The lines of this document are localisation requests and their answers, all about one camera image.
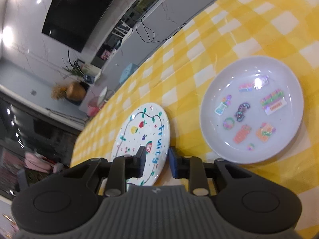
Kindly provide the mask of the pink basket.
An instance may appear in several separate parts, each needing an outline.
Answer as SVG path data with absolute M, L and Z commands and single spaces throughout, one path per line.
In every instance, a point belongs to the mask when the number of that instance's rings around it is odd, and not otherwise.
M 94 117 L 100 111 L 100 109 L 103 107 L 103 105 L 104 105 L 104 99 L 101 96 L 93 97 L 92 99 L 90 99 L 90 101 L 87 104 L 88 117 L 90 117 L 90 118 Z

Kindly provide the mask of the white wifi router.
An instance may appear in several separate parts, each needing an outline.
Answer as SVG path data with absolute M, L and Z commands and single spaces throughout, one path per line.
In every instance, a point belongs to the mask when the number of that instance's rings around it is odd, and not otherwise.
M 133 28 L 124 21 L 120 21 L 113 29 L 112 34 L 119 38 L 121 43 L 125 42 L 132 34 Z

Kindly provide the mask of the small white sticker plate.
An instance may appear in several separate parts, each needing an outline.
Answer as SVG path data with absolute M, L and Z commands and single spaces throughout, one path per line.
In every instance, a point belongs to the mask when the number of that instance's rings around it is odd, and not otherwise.
M 252 164 L 290 144 L 303 111 L 301 85 L 292 70 L 275 58 L 251 56 L 213 79 L 202 100 L 200 127 L 219 157 Z

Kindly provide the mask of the black television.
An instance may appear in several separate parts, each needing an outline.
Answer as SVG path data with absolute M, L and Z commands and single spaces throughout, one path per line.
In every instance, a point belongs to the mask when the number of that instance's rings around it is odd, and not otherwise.
M 52 0 L 42 33 L 81 52 L 113 0 Z

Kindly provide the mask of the golden vase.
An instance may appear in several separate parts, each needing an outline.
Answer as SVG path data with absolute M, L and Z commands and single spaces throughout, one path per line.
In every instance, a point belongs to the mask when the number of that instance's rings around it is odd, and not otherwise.
M 69 84 L 66 90 L 66 97 L 72 101 L 82 101 L 86 96 L 85 88 L 78 82 Z

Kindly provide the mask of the blue plastic stool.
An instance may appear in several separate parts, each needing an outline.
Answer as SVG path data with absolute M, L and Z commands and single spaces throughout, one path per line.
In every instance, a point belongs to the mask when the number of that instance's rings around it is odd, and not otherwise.
M 123 71 L 119 79 L 119 83 L 122 85 L 125 81 L 138 69 L 138 65 L 129 64 Z

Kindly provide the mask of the potted plant blue vase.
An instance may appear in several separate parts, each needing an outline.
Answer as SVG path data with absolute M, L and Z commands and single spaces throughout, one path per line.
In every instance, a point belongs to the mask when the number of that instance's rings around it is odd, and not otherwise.
M 87 68 L 88 65 L 82 60 L 71 60 L 70 52 L 68 51 L 68 58 L 65 61 L 62 58 L 64 67 L 62 68 L 67 74 L 63 77 L 67 79 L 69 77 L 76 77 L 82 79 L 87 84 L 93 84 L 95 82 L 95 75 L 93 75 Z

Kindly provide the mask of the yellow checkered tablecloth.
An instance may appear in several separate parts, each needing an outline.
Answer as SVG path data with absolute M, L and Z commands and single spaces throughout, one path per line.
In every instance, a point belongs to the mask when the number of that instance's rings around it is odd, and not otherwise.
M 279 59 L 298 77 L 303 123 L 282 153 L 247 169 L 295 192 L 302 201 L 296 226 L 304 238 L 318 233 L 318 0 L 218 0 L 165 42 L 124 83 L 79 135 L 71 165 L 111 157 L 118 131 L 139 105 L 161 105 L 171 144 L 213 162 L 200 131 L 200 104 L 215 77 L 250 55 Z

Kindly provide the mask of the white small chair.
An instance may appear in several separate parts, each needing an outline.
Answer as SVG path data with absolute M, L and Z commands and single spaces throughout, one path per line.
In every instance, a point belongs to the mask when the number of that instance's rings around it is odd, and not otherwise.
M 109 89 L 107 86 L 100 92 L 98 99 L 97 99 L 97 106 L 99 109 L 103 107 L 103 105 L 109 100 L 108 96 L 112 96 L 115 94 L 115 91 Z

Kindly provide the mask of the white fruity painted plate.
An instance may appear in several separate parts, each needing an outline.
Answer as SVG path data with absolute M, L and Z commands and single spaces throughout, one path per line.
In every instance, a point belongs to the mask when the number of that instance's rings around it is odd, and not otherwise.
M 128 186 L 154 185 L 165 165 L 170 146 L 170 123 L 165 110 L 158 104 L 143 104 L 129 115 L 116 136 L 111 159 L 134 156 L 141 146 L 146 149 L 143 176 L 128 179 Z

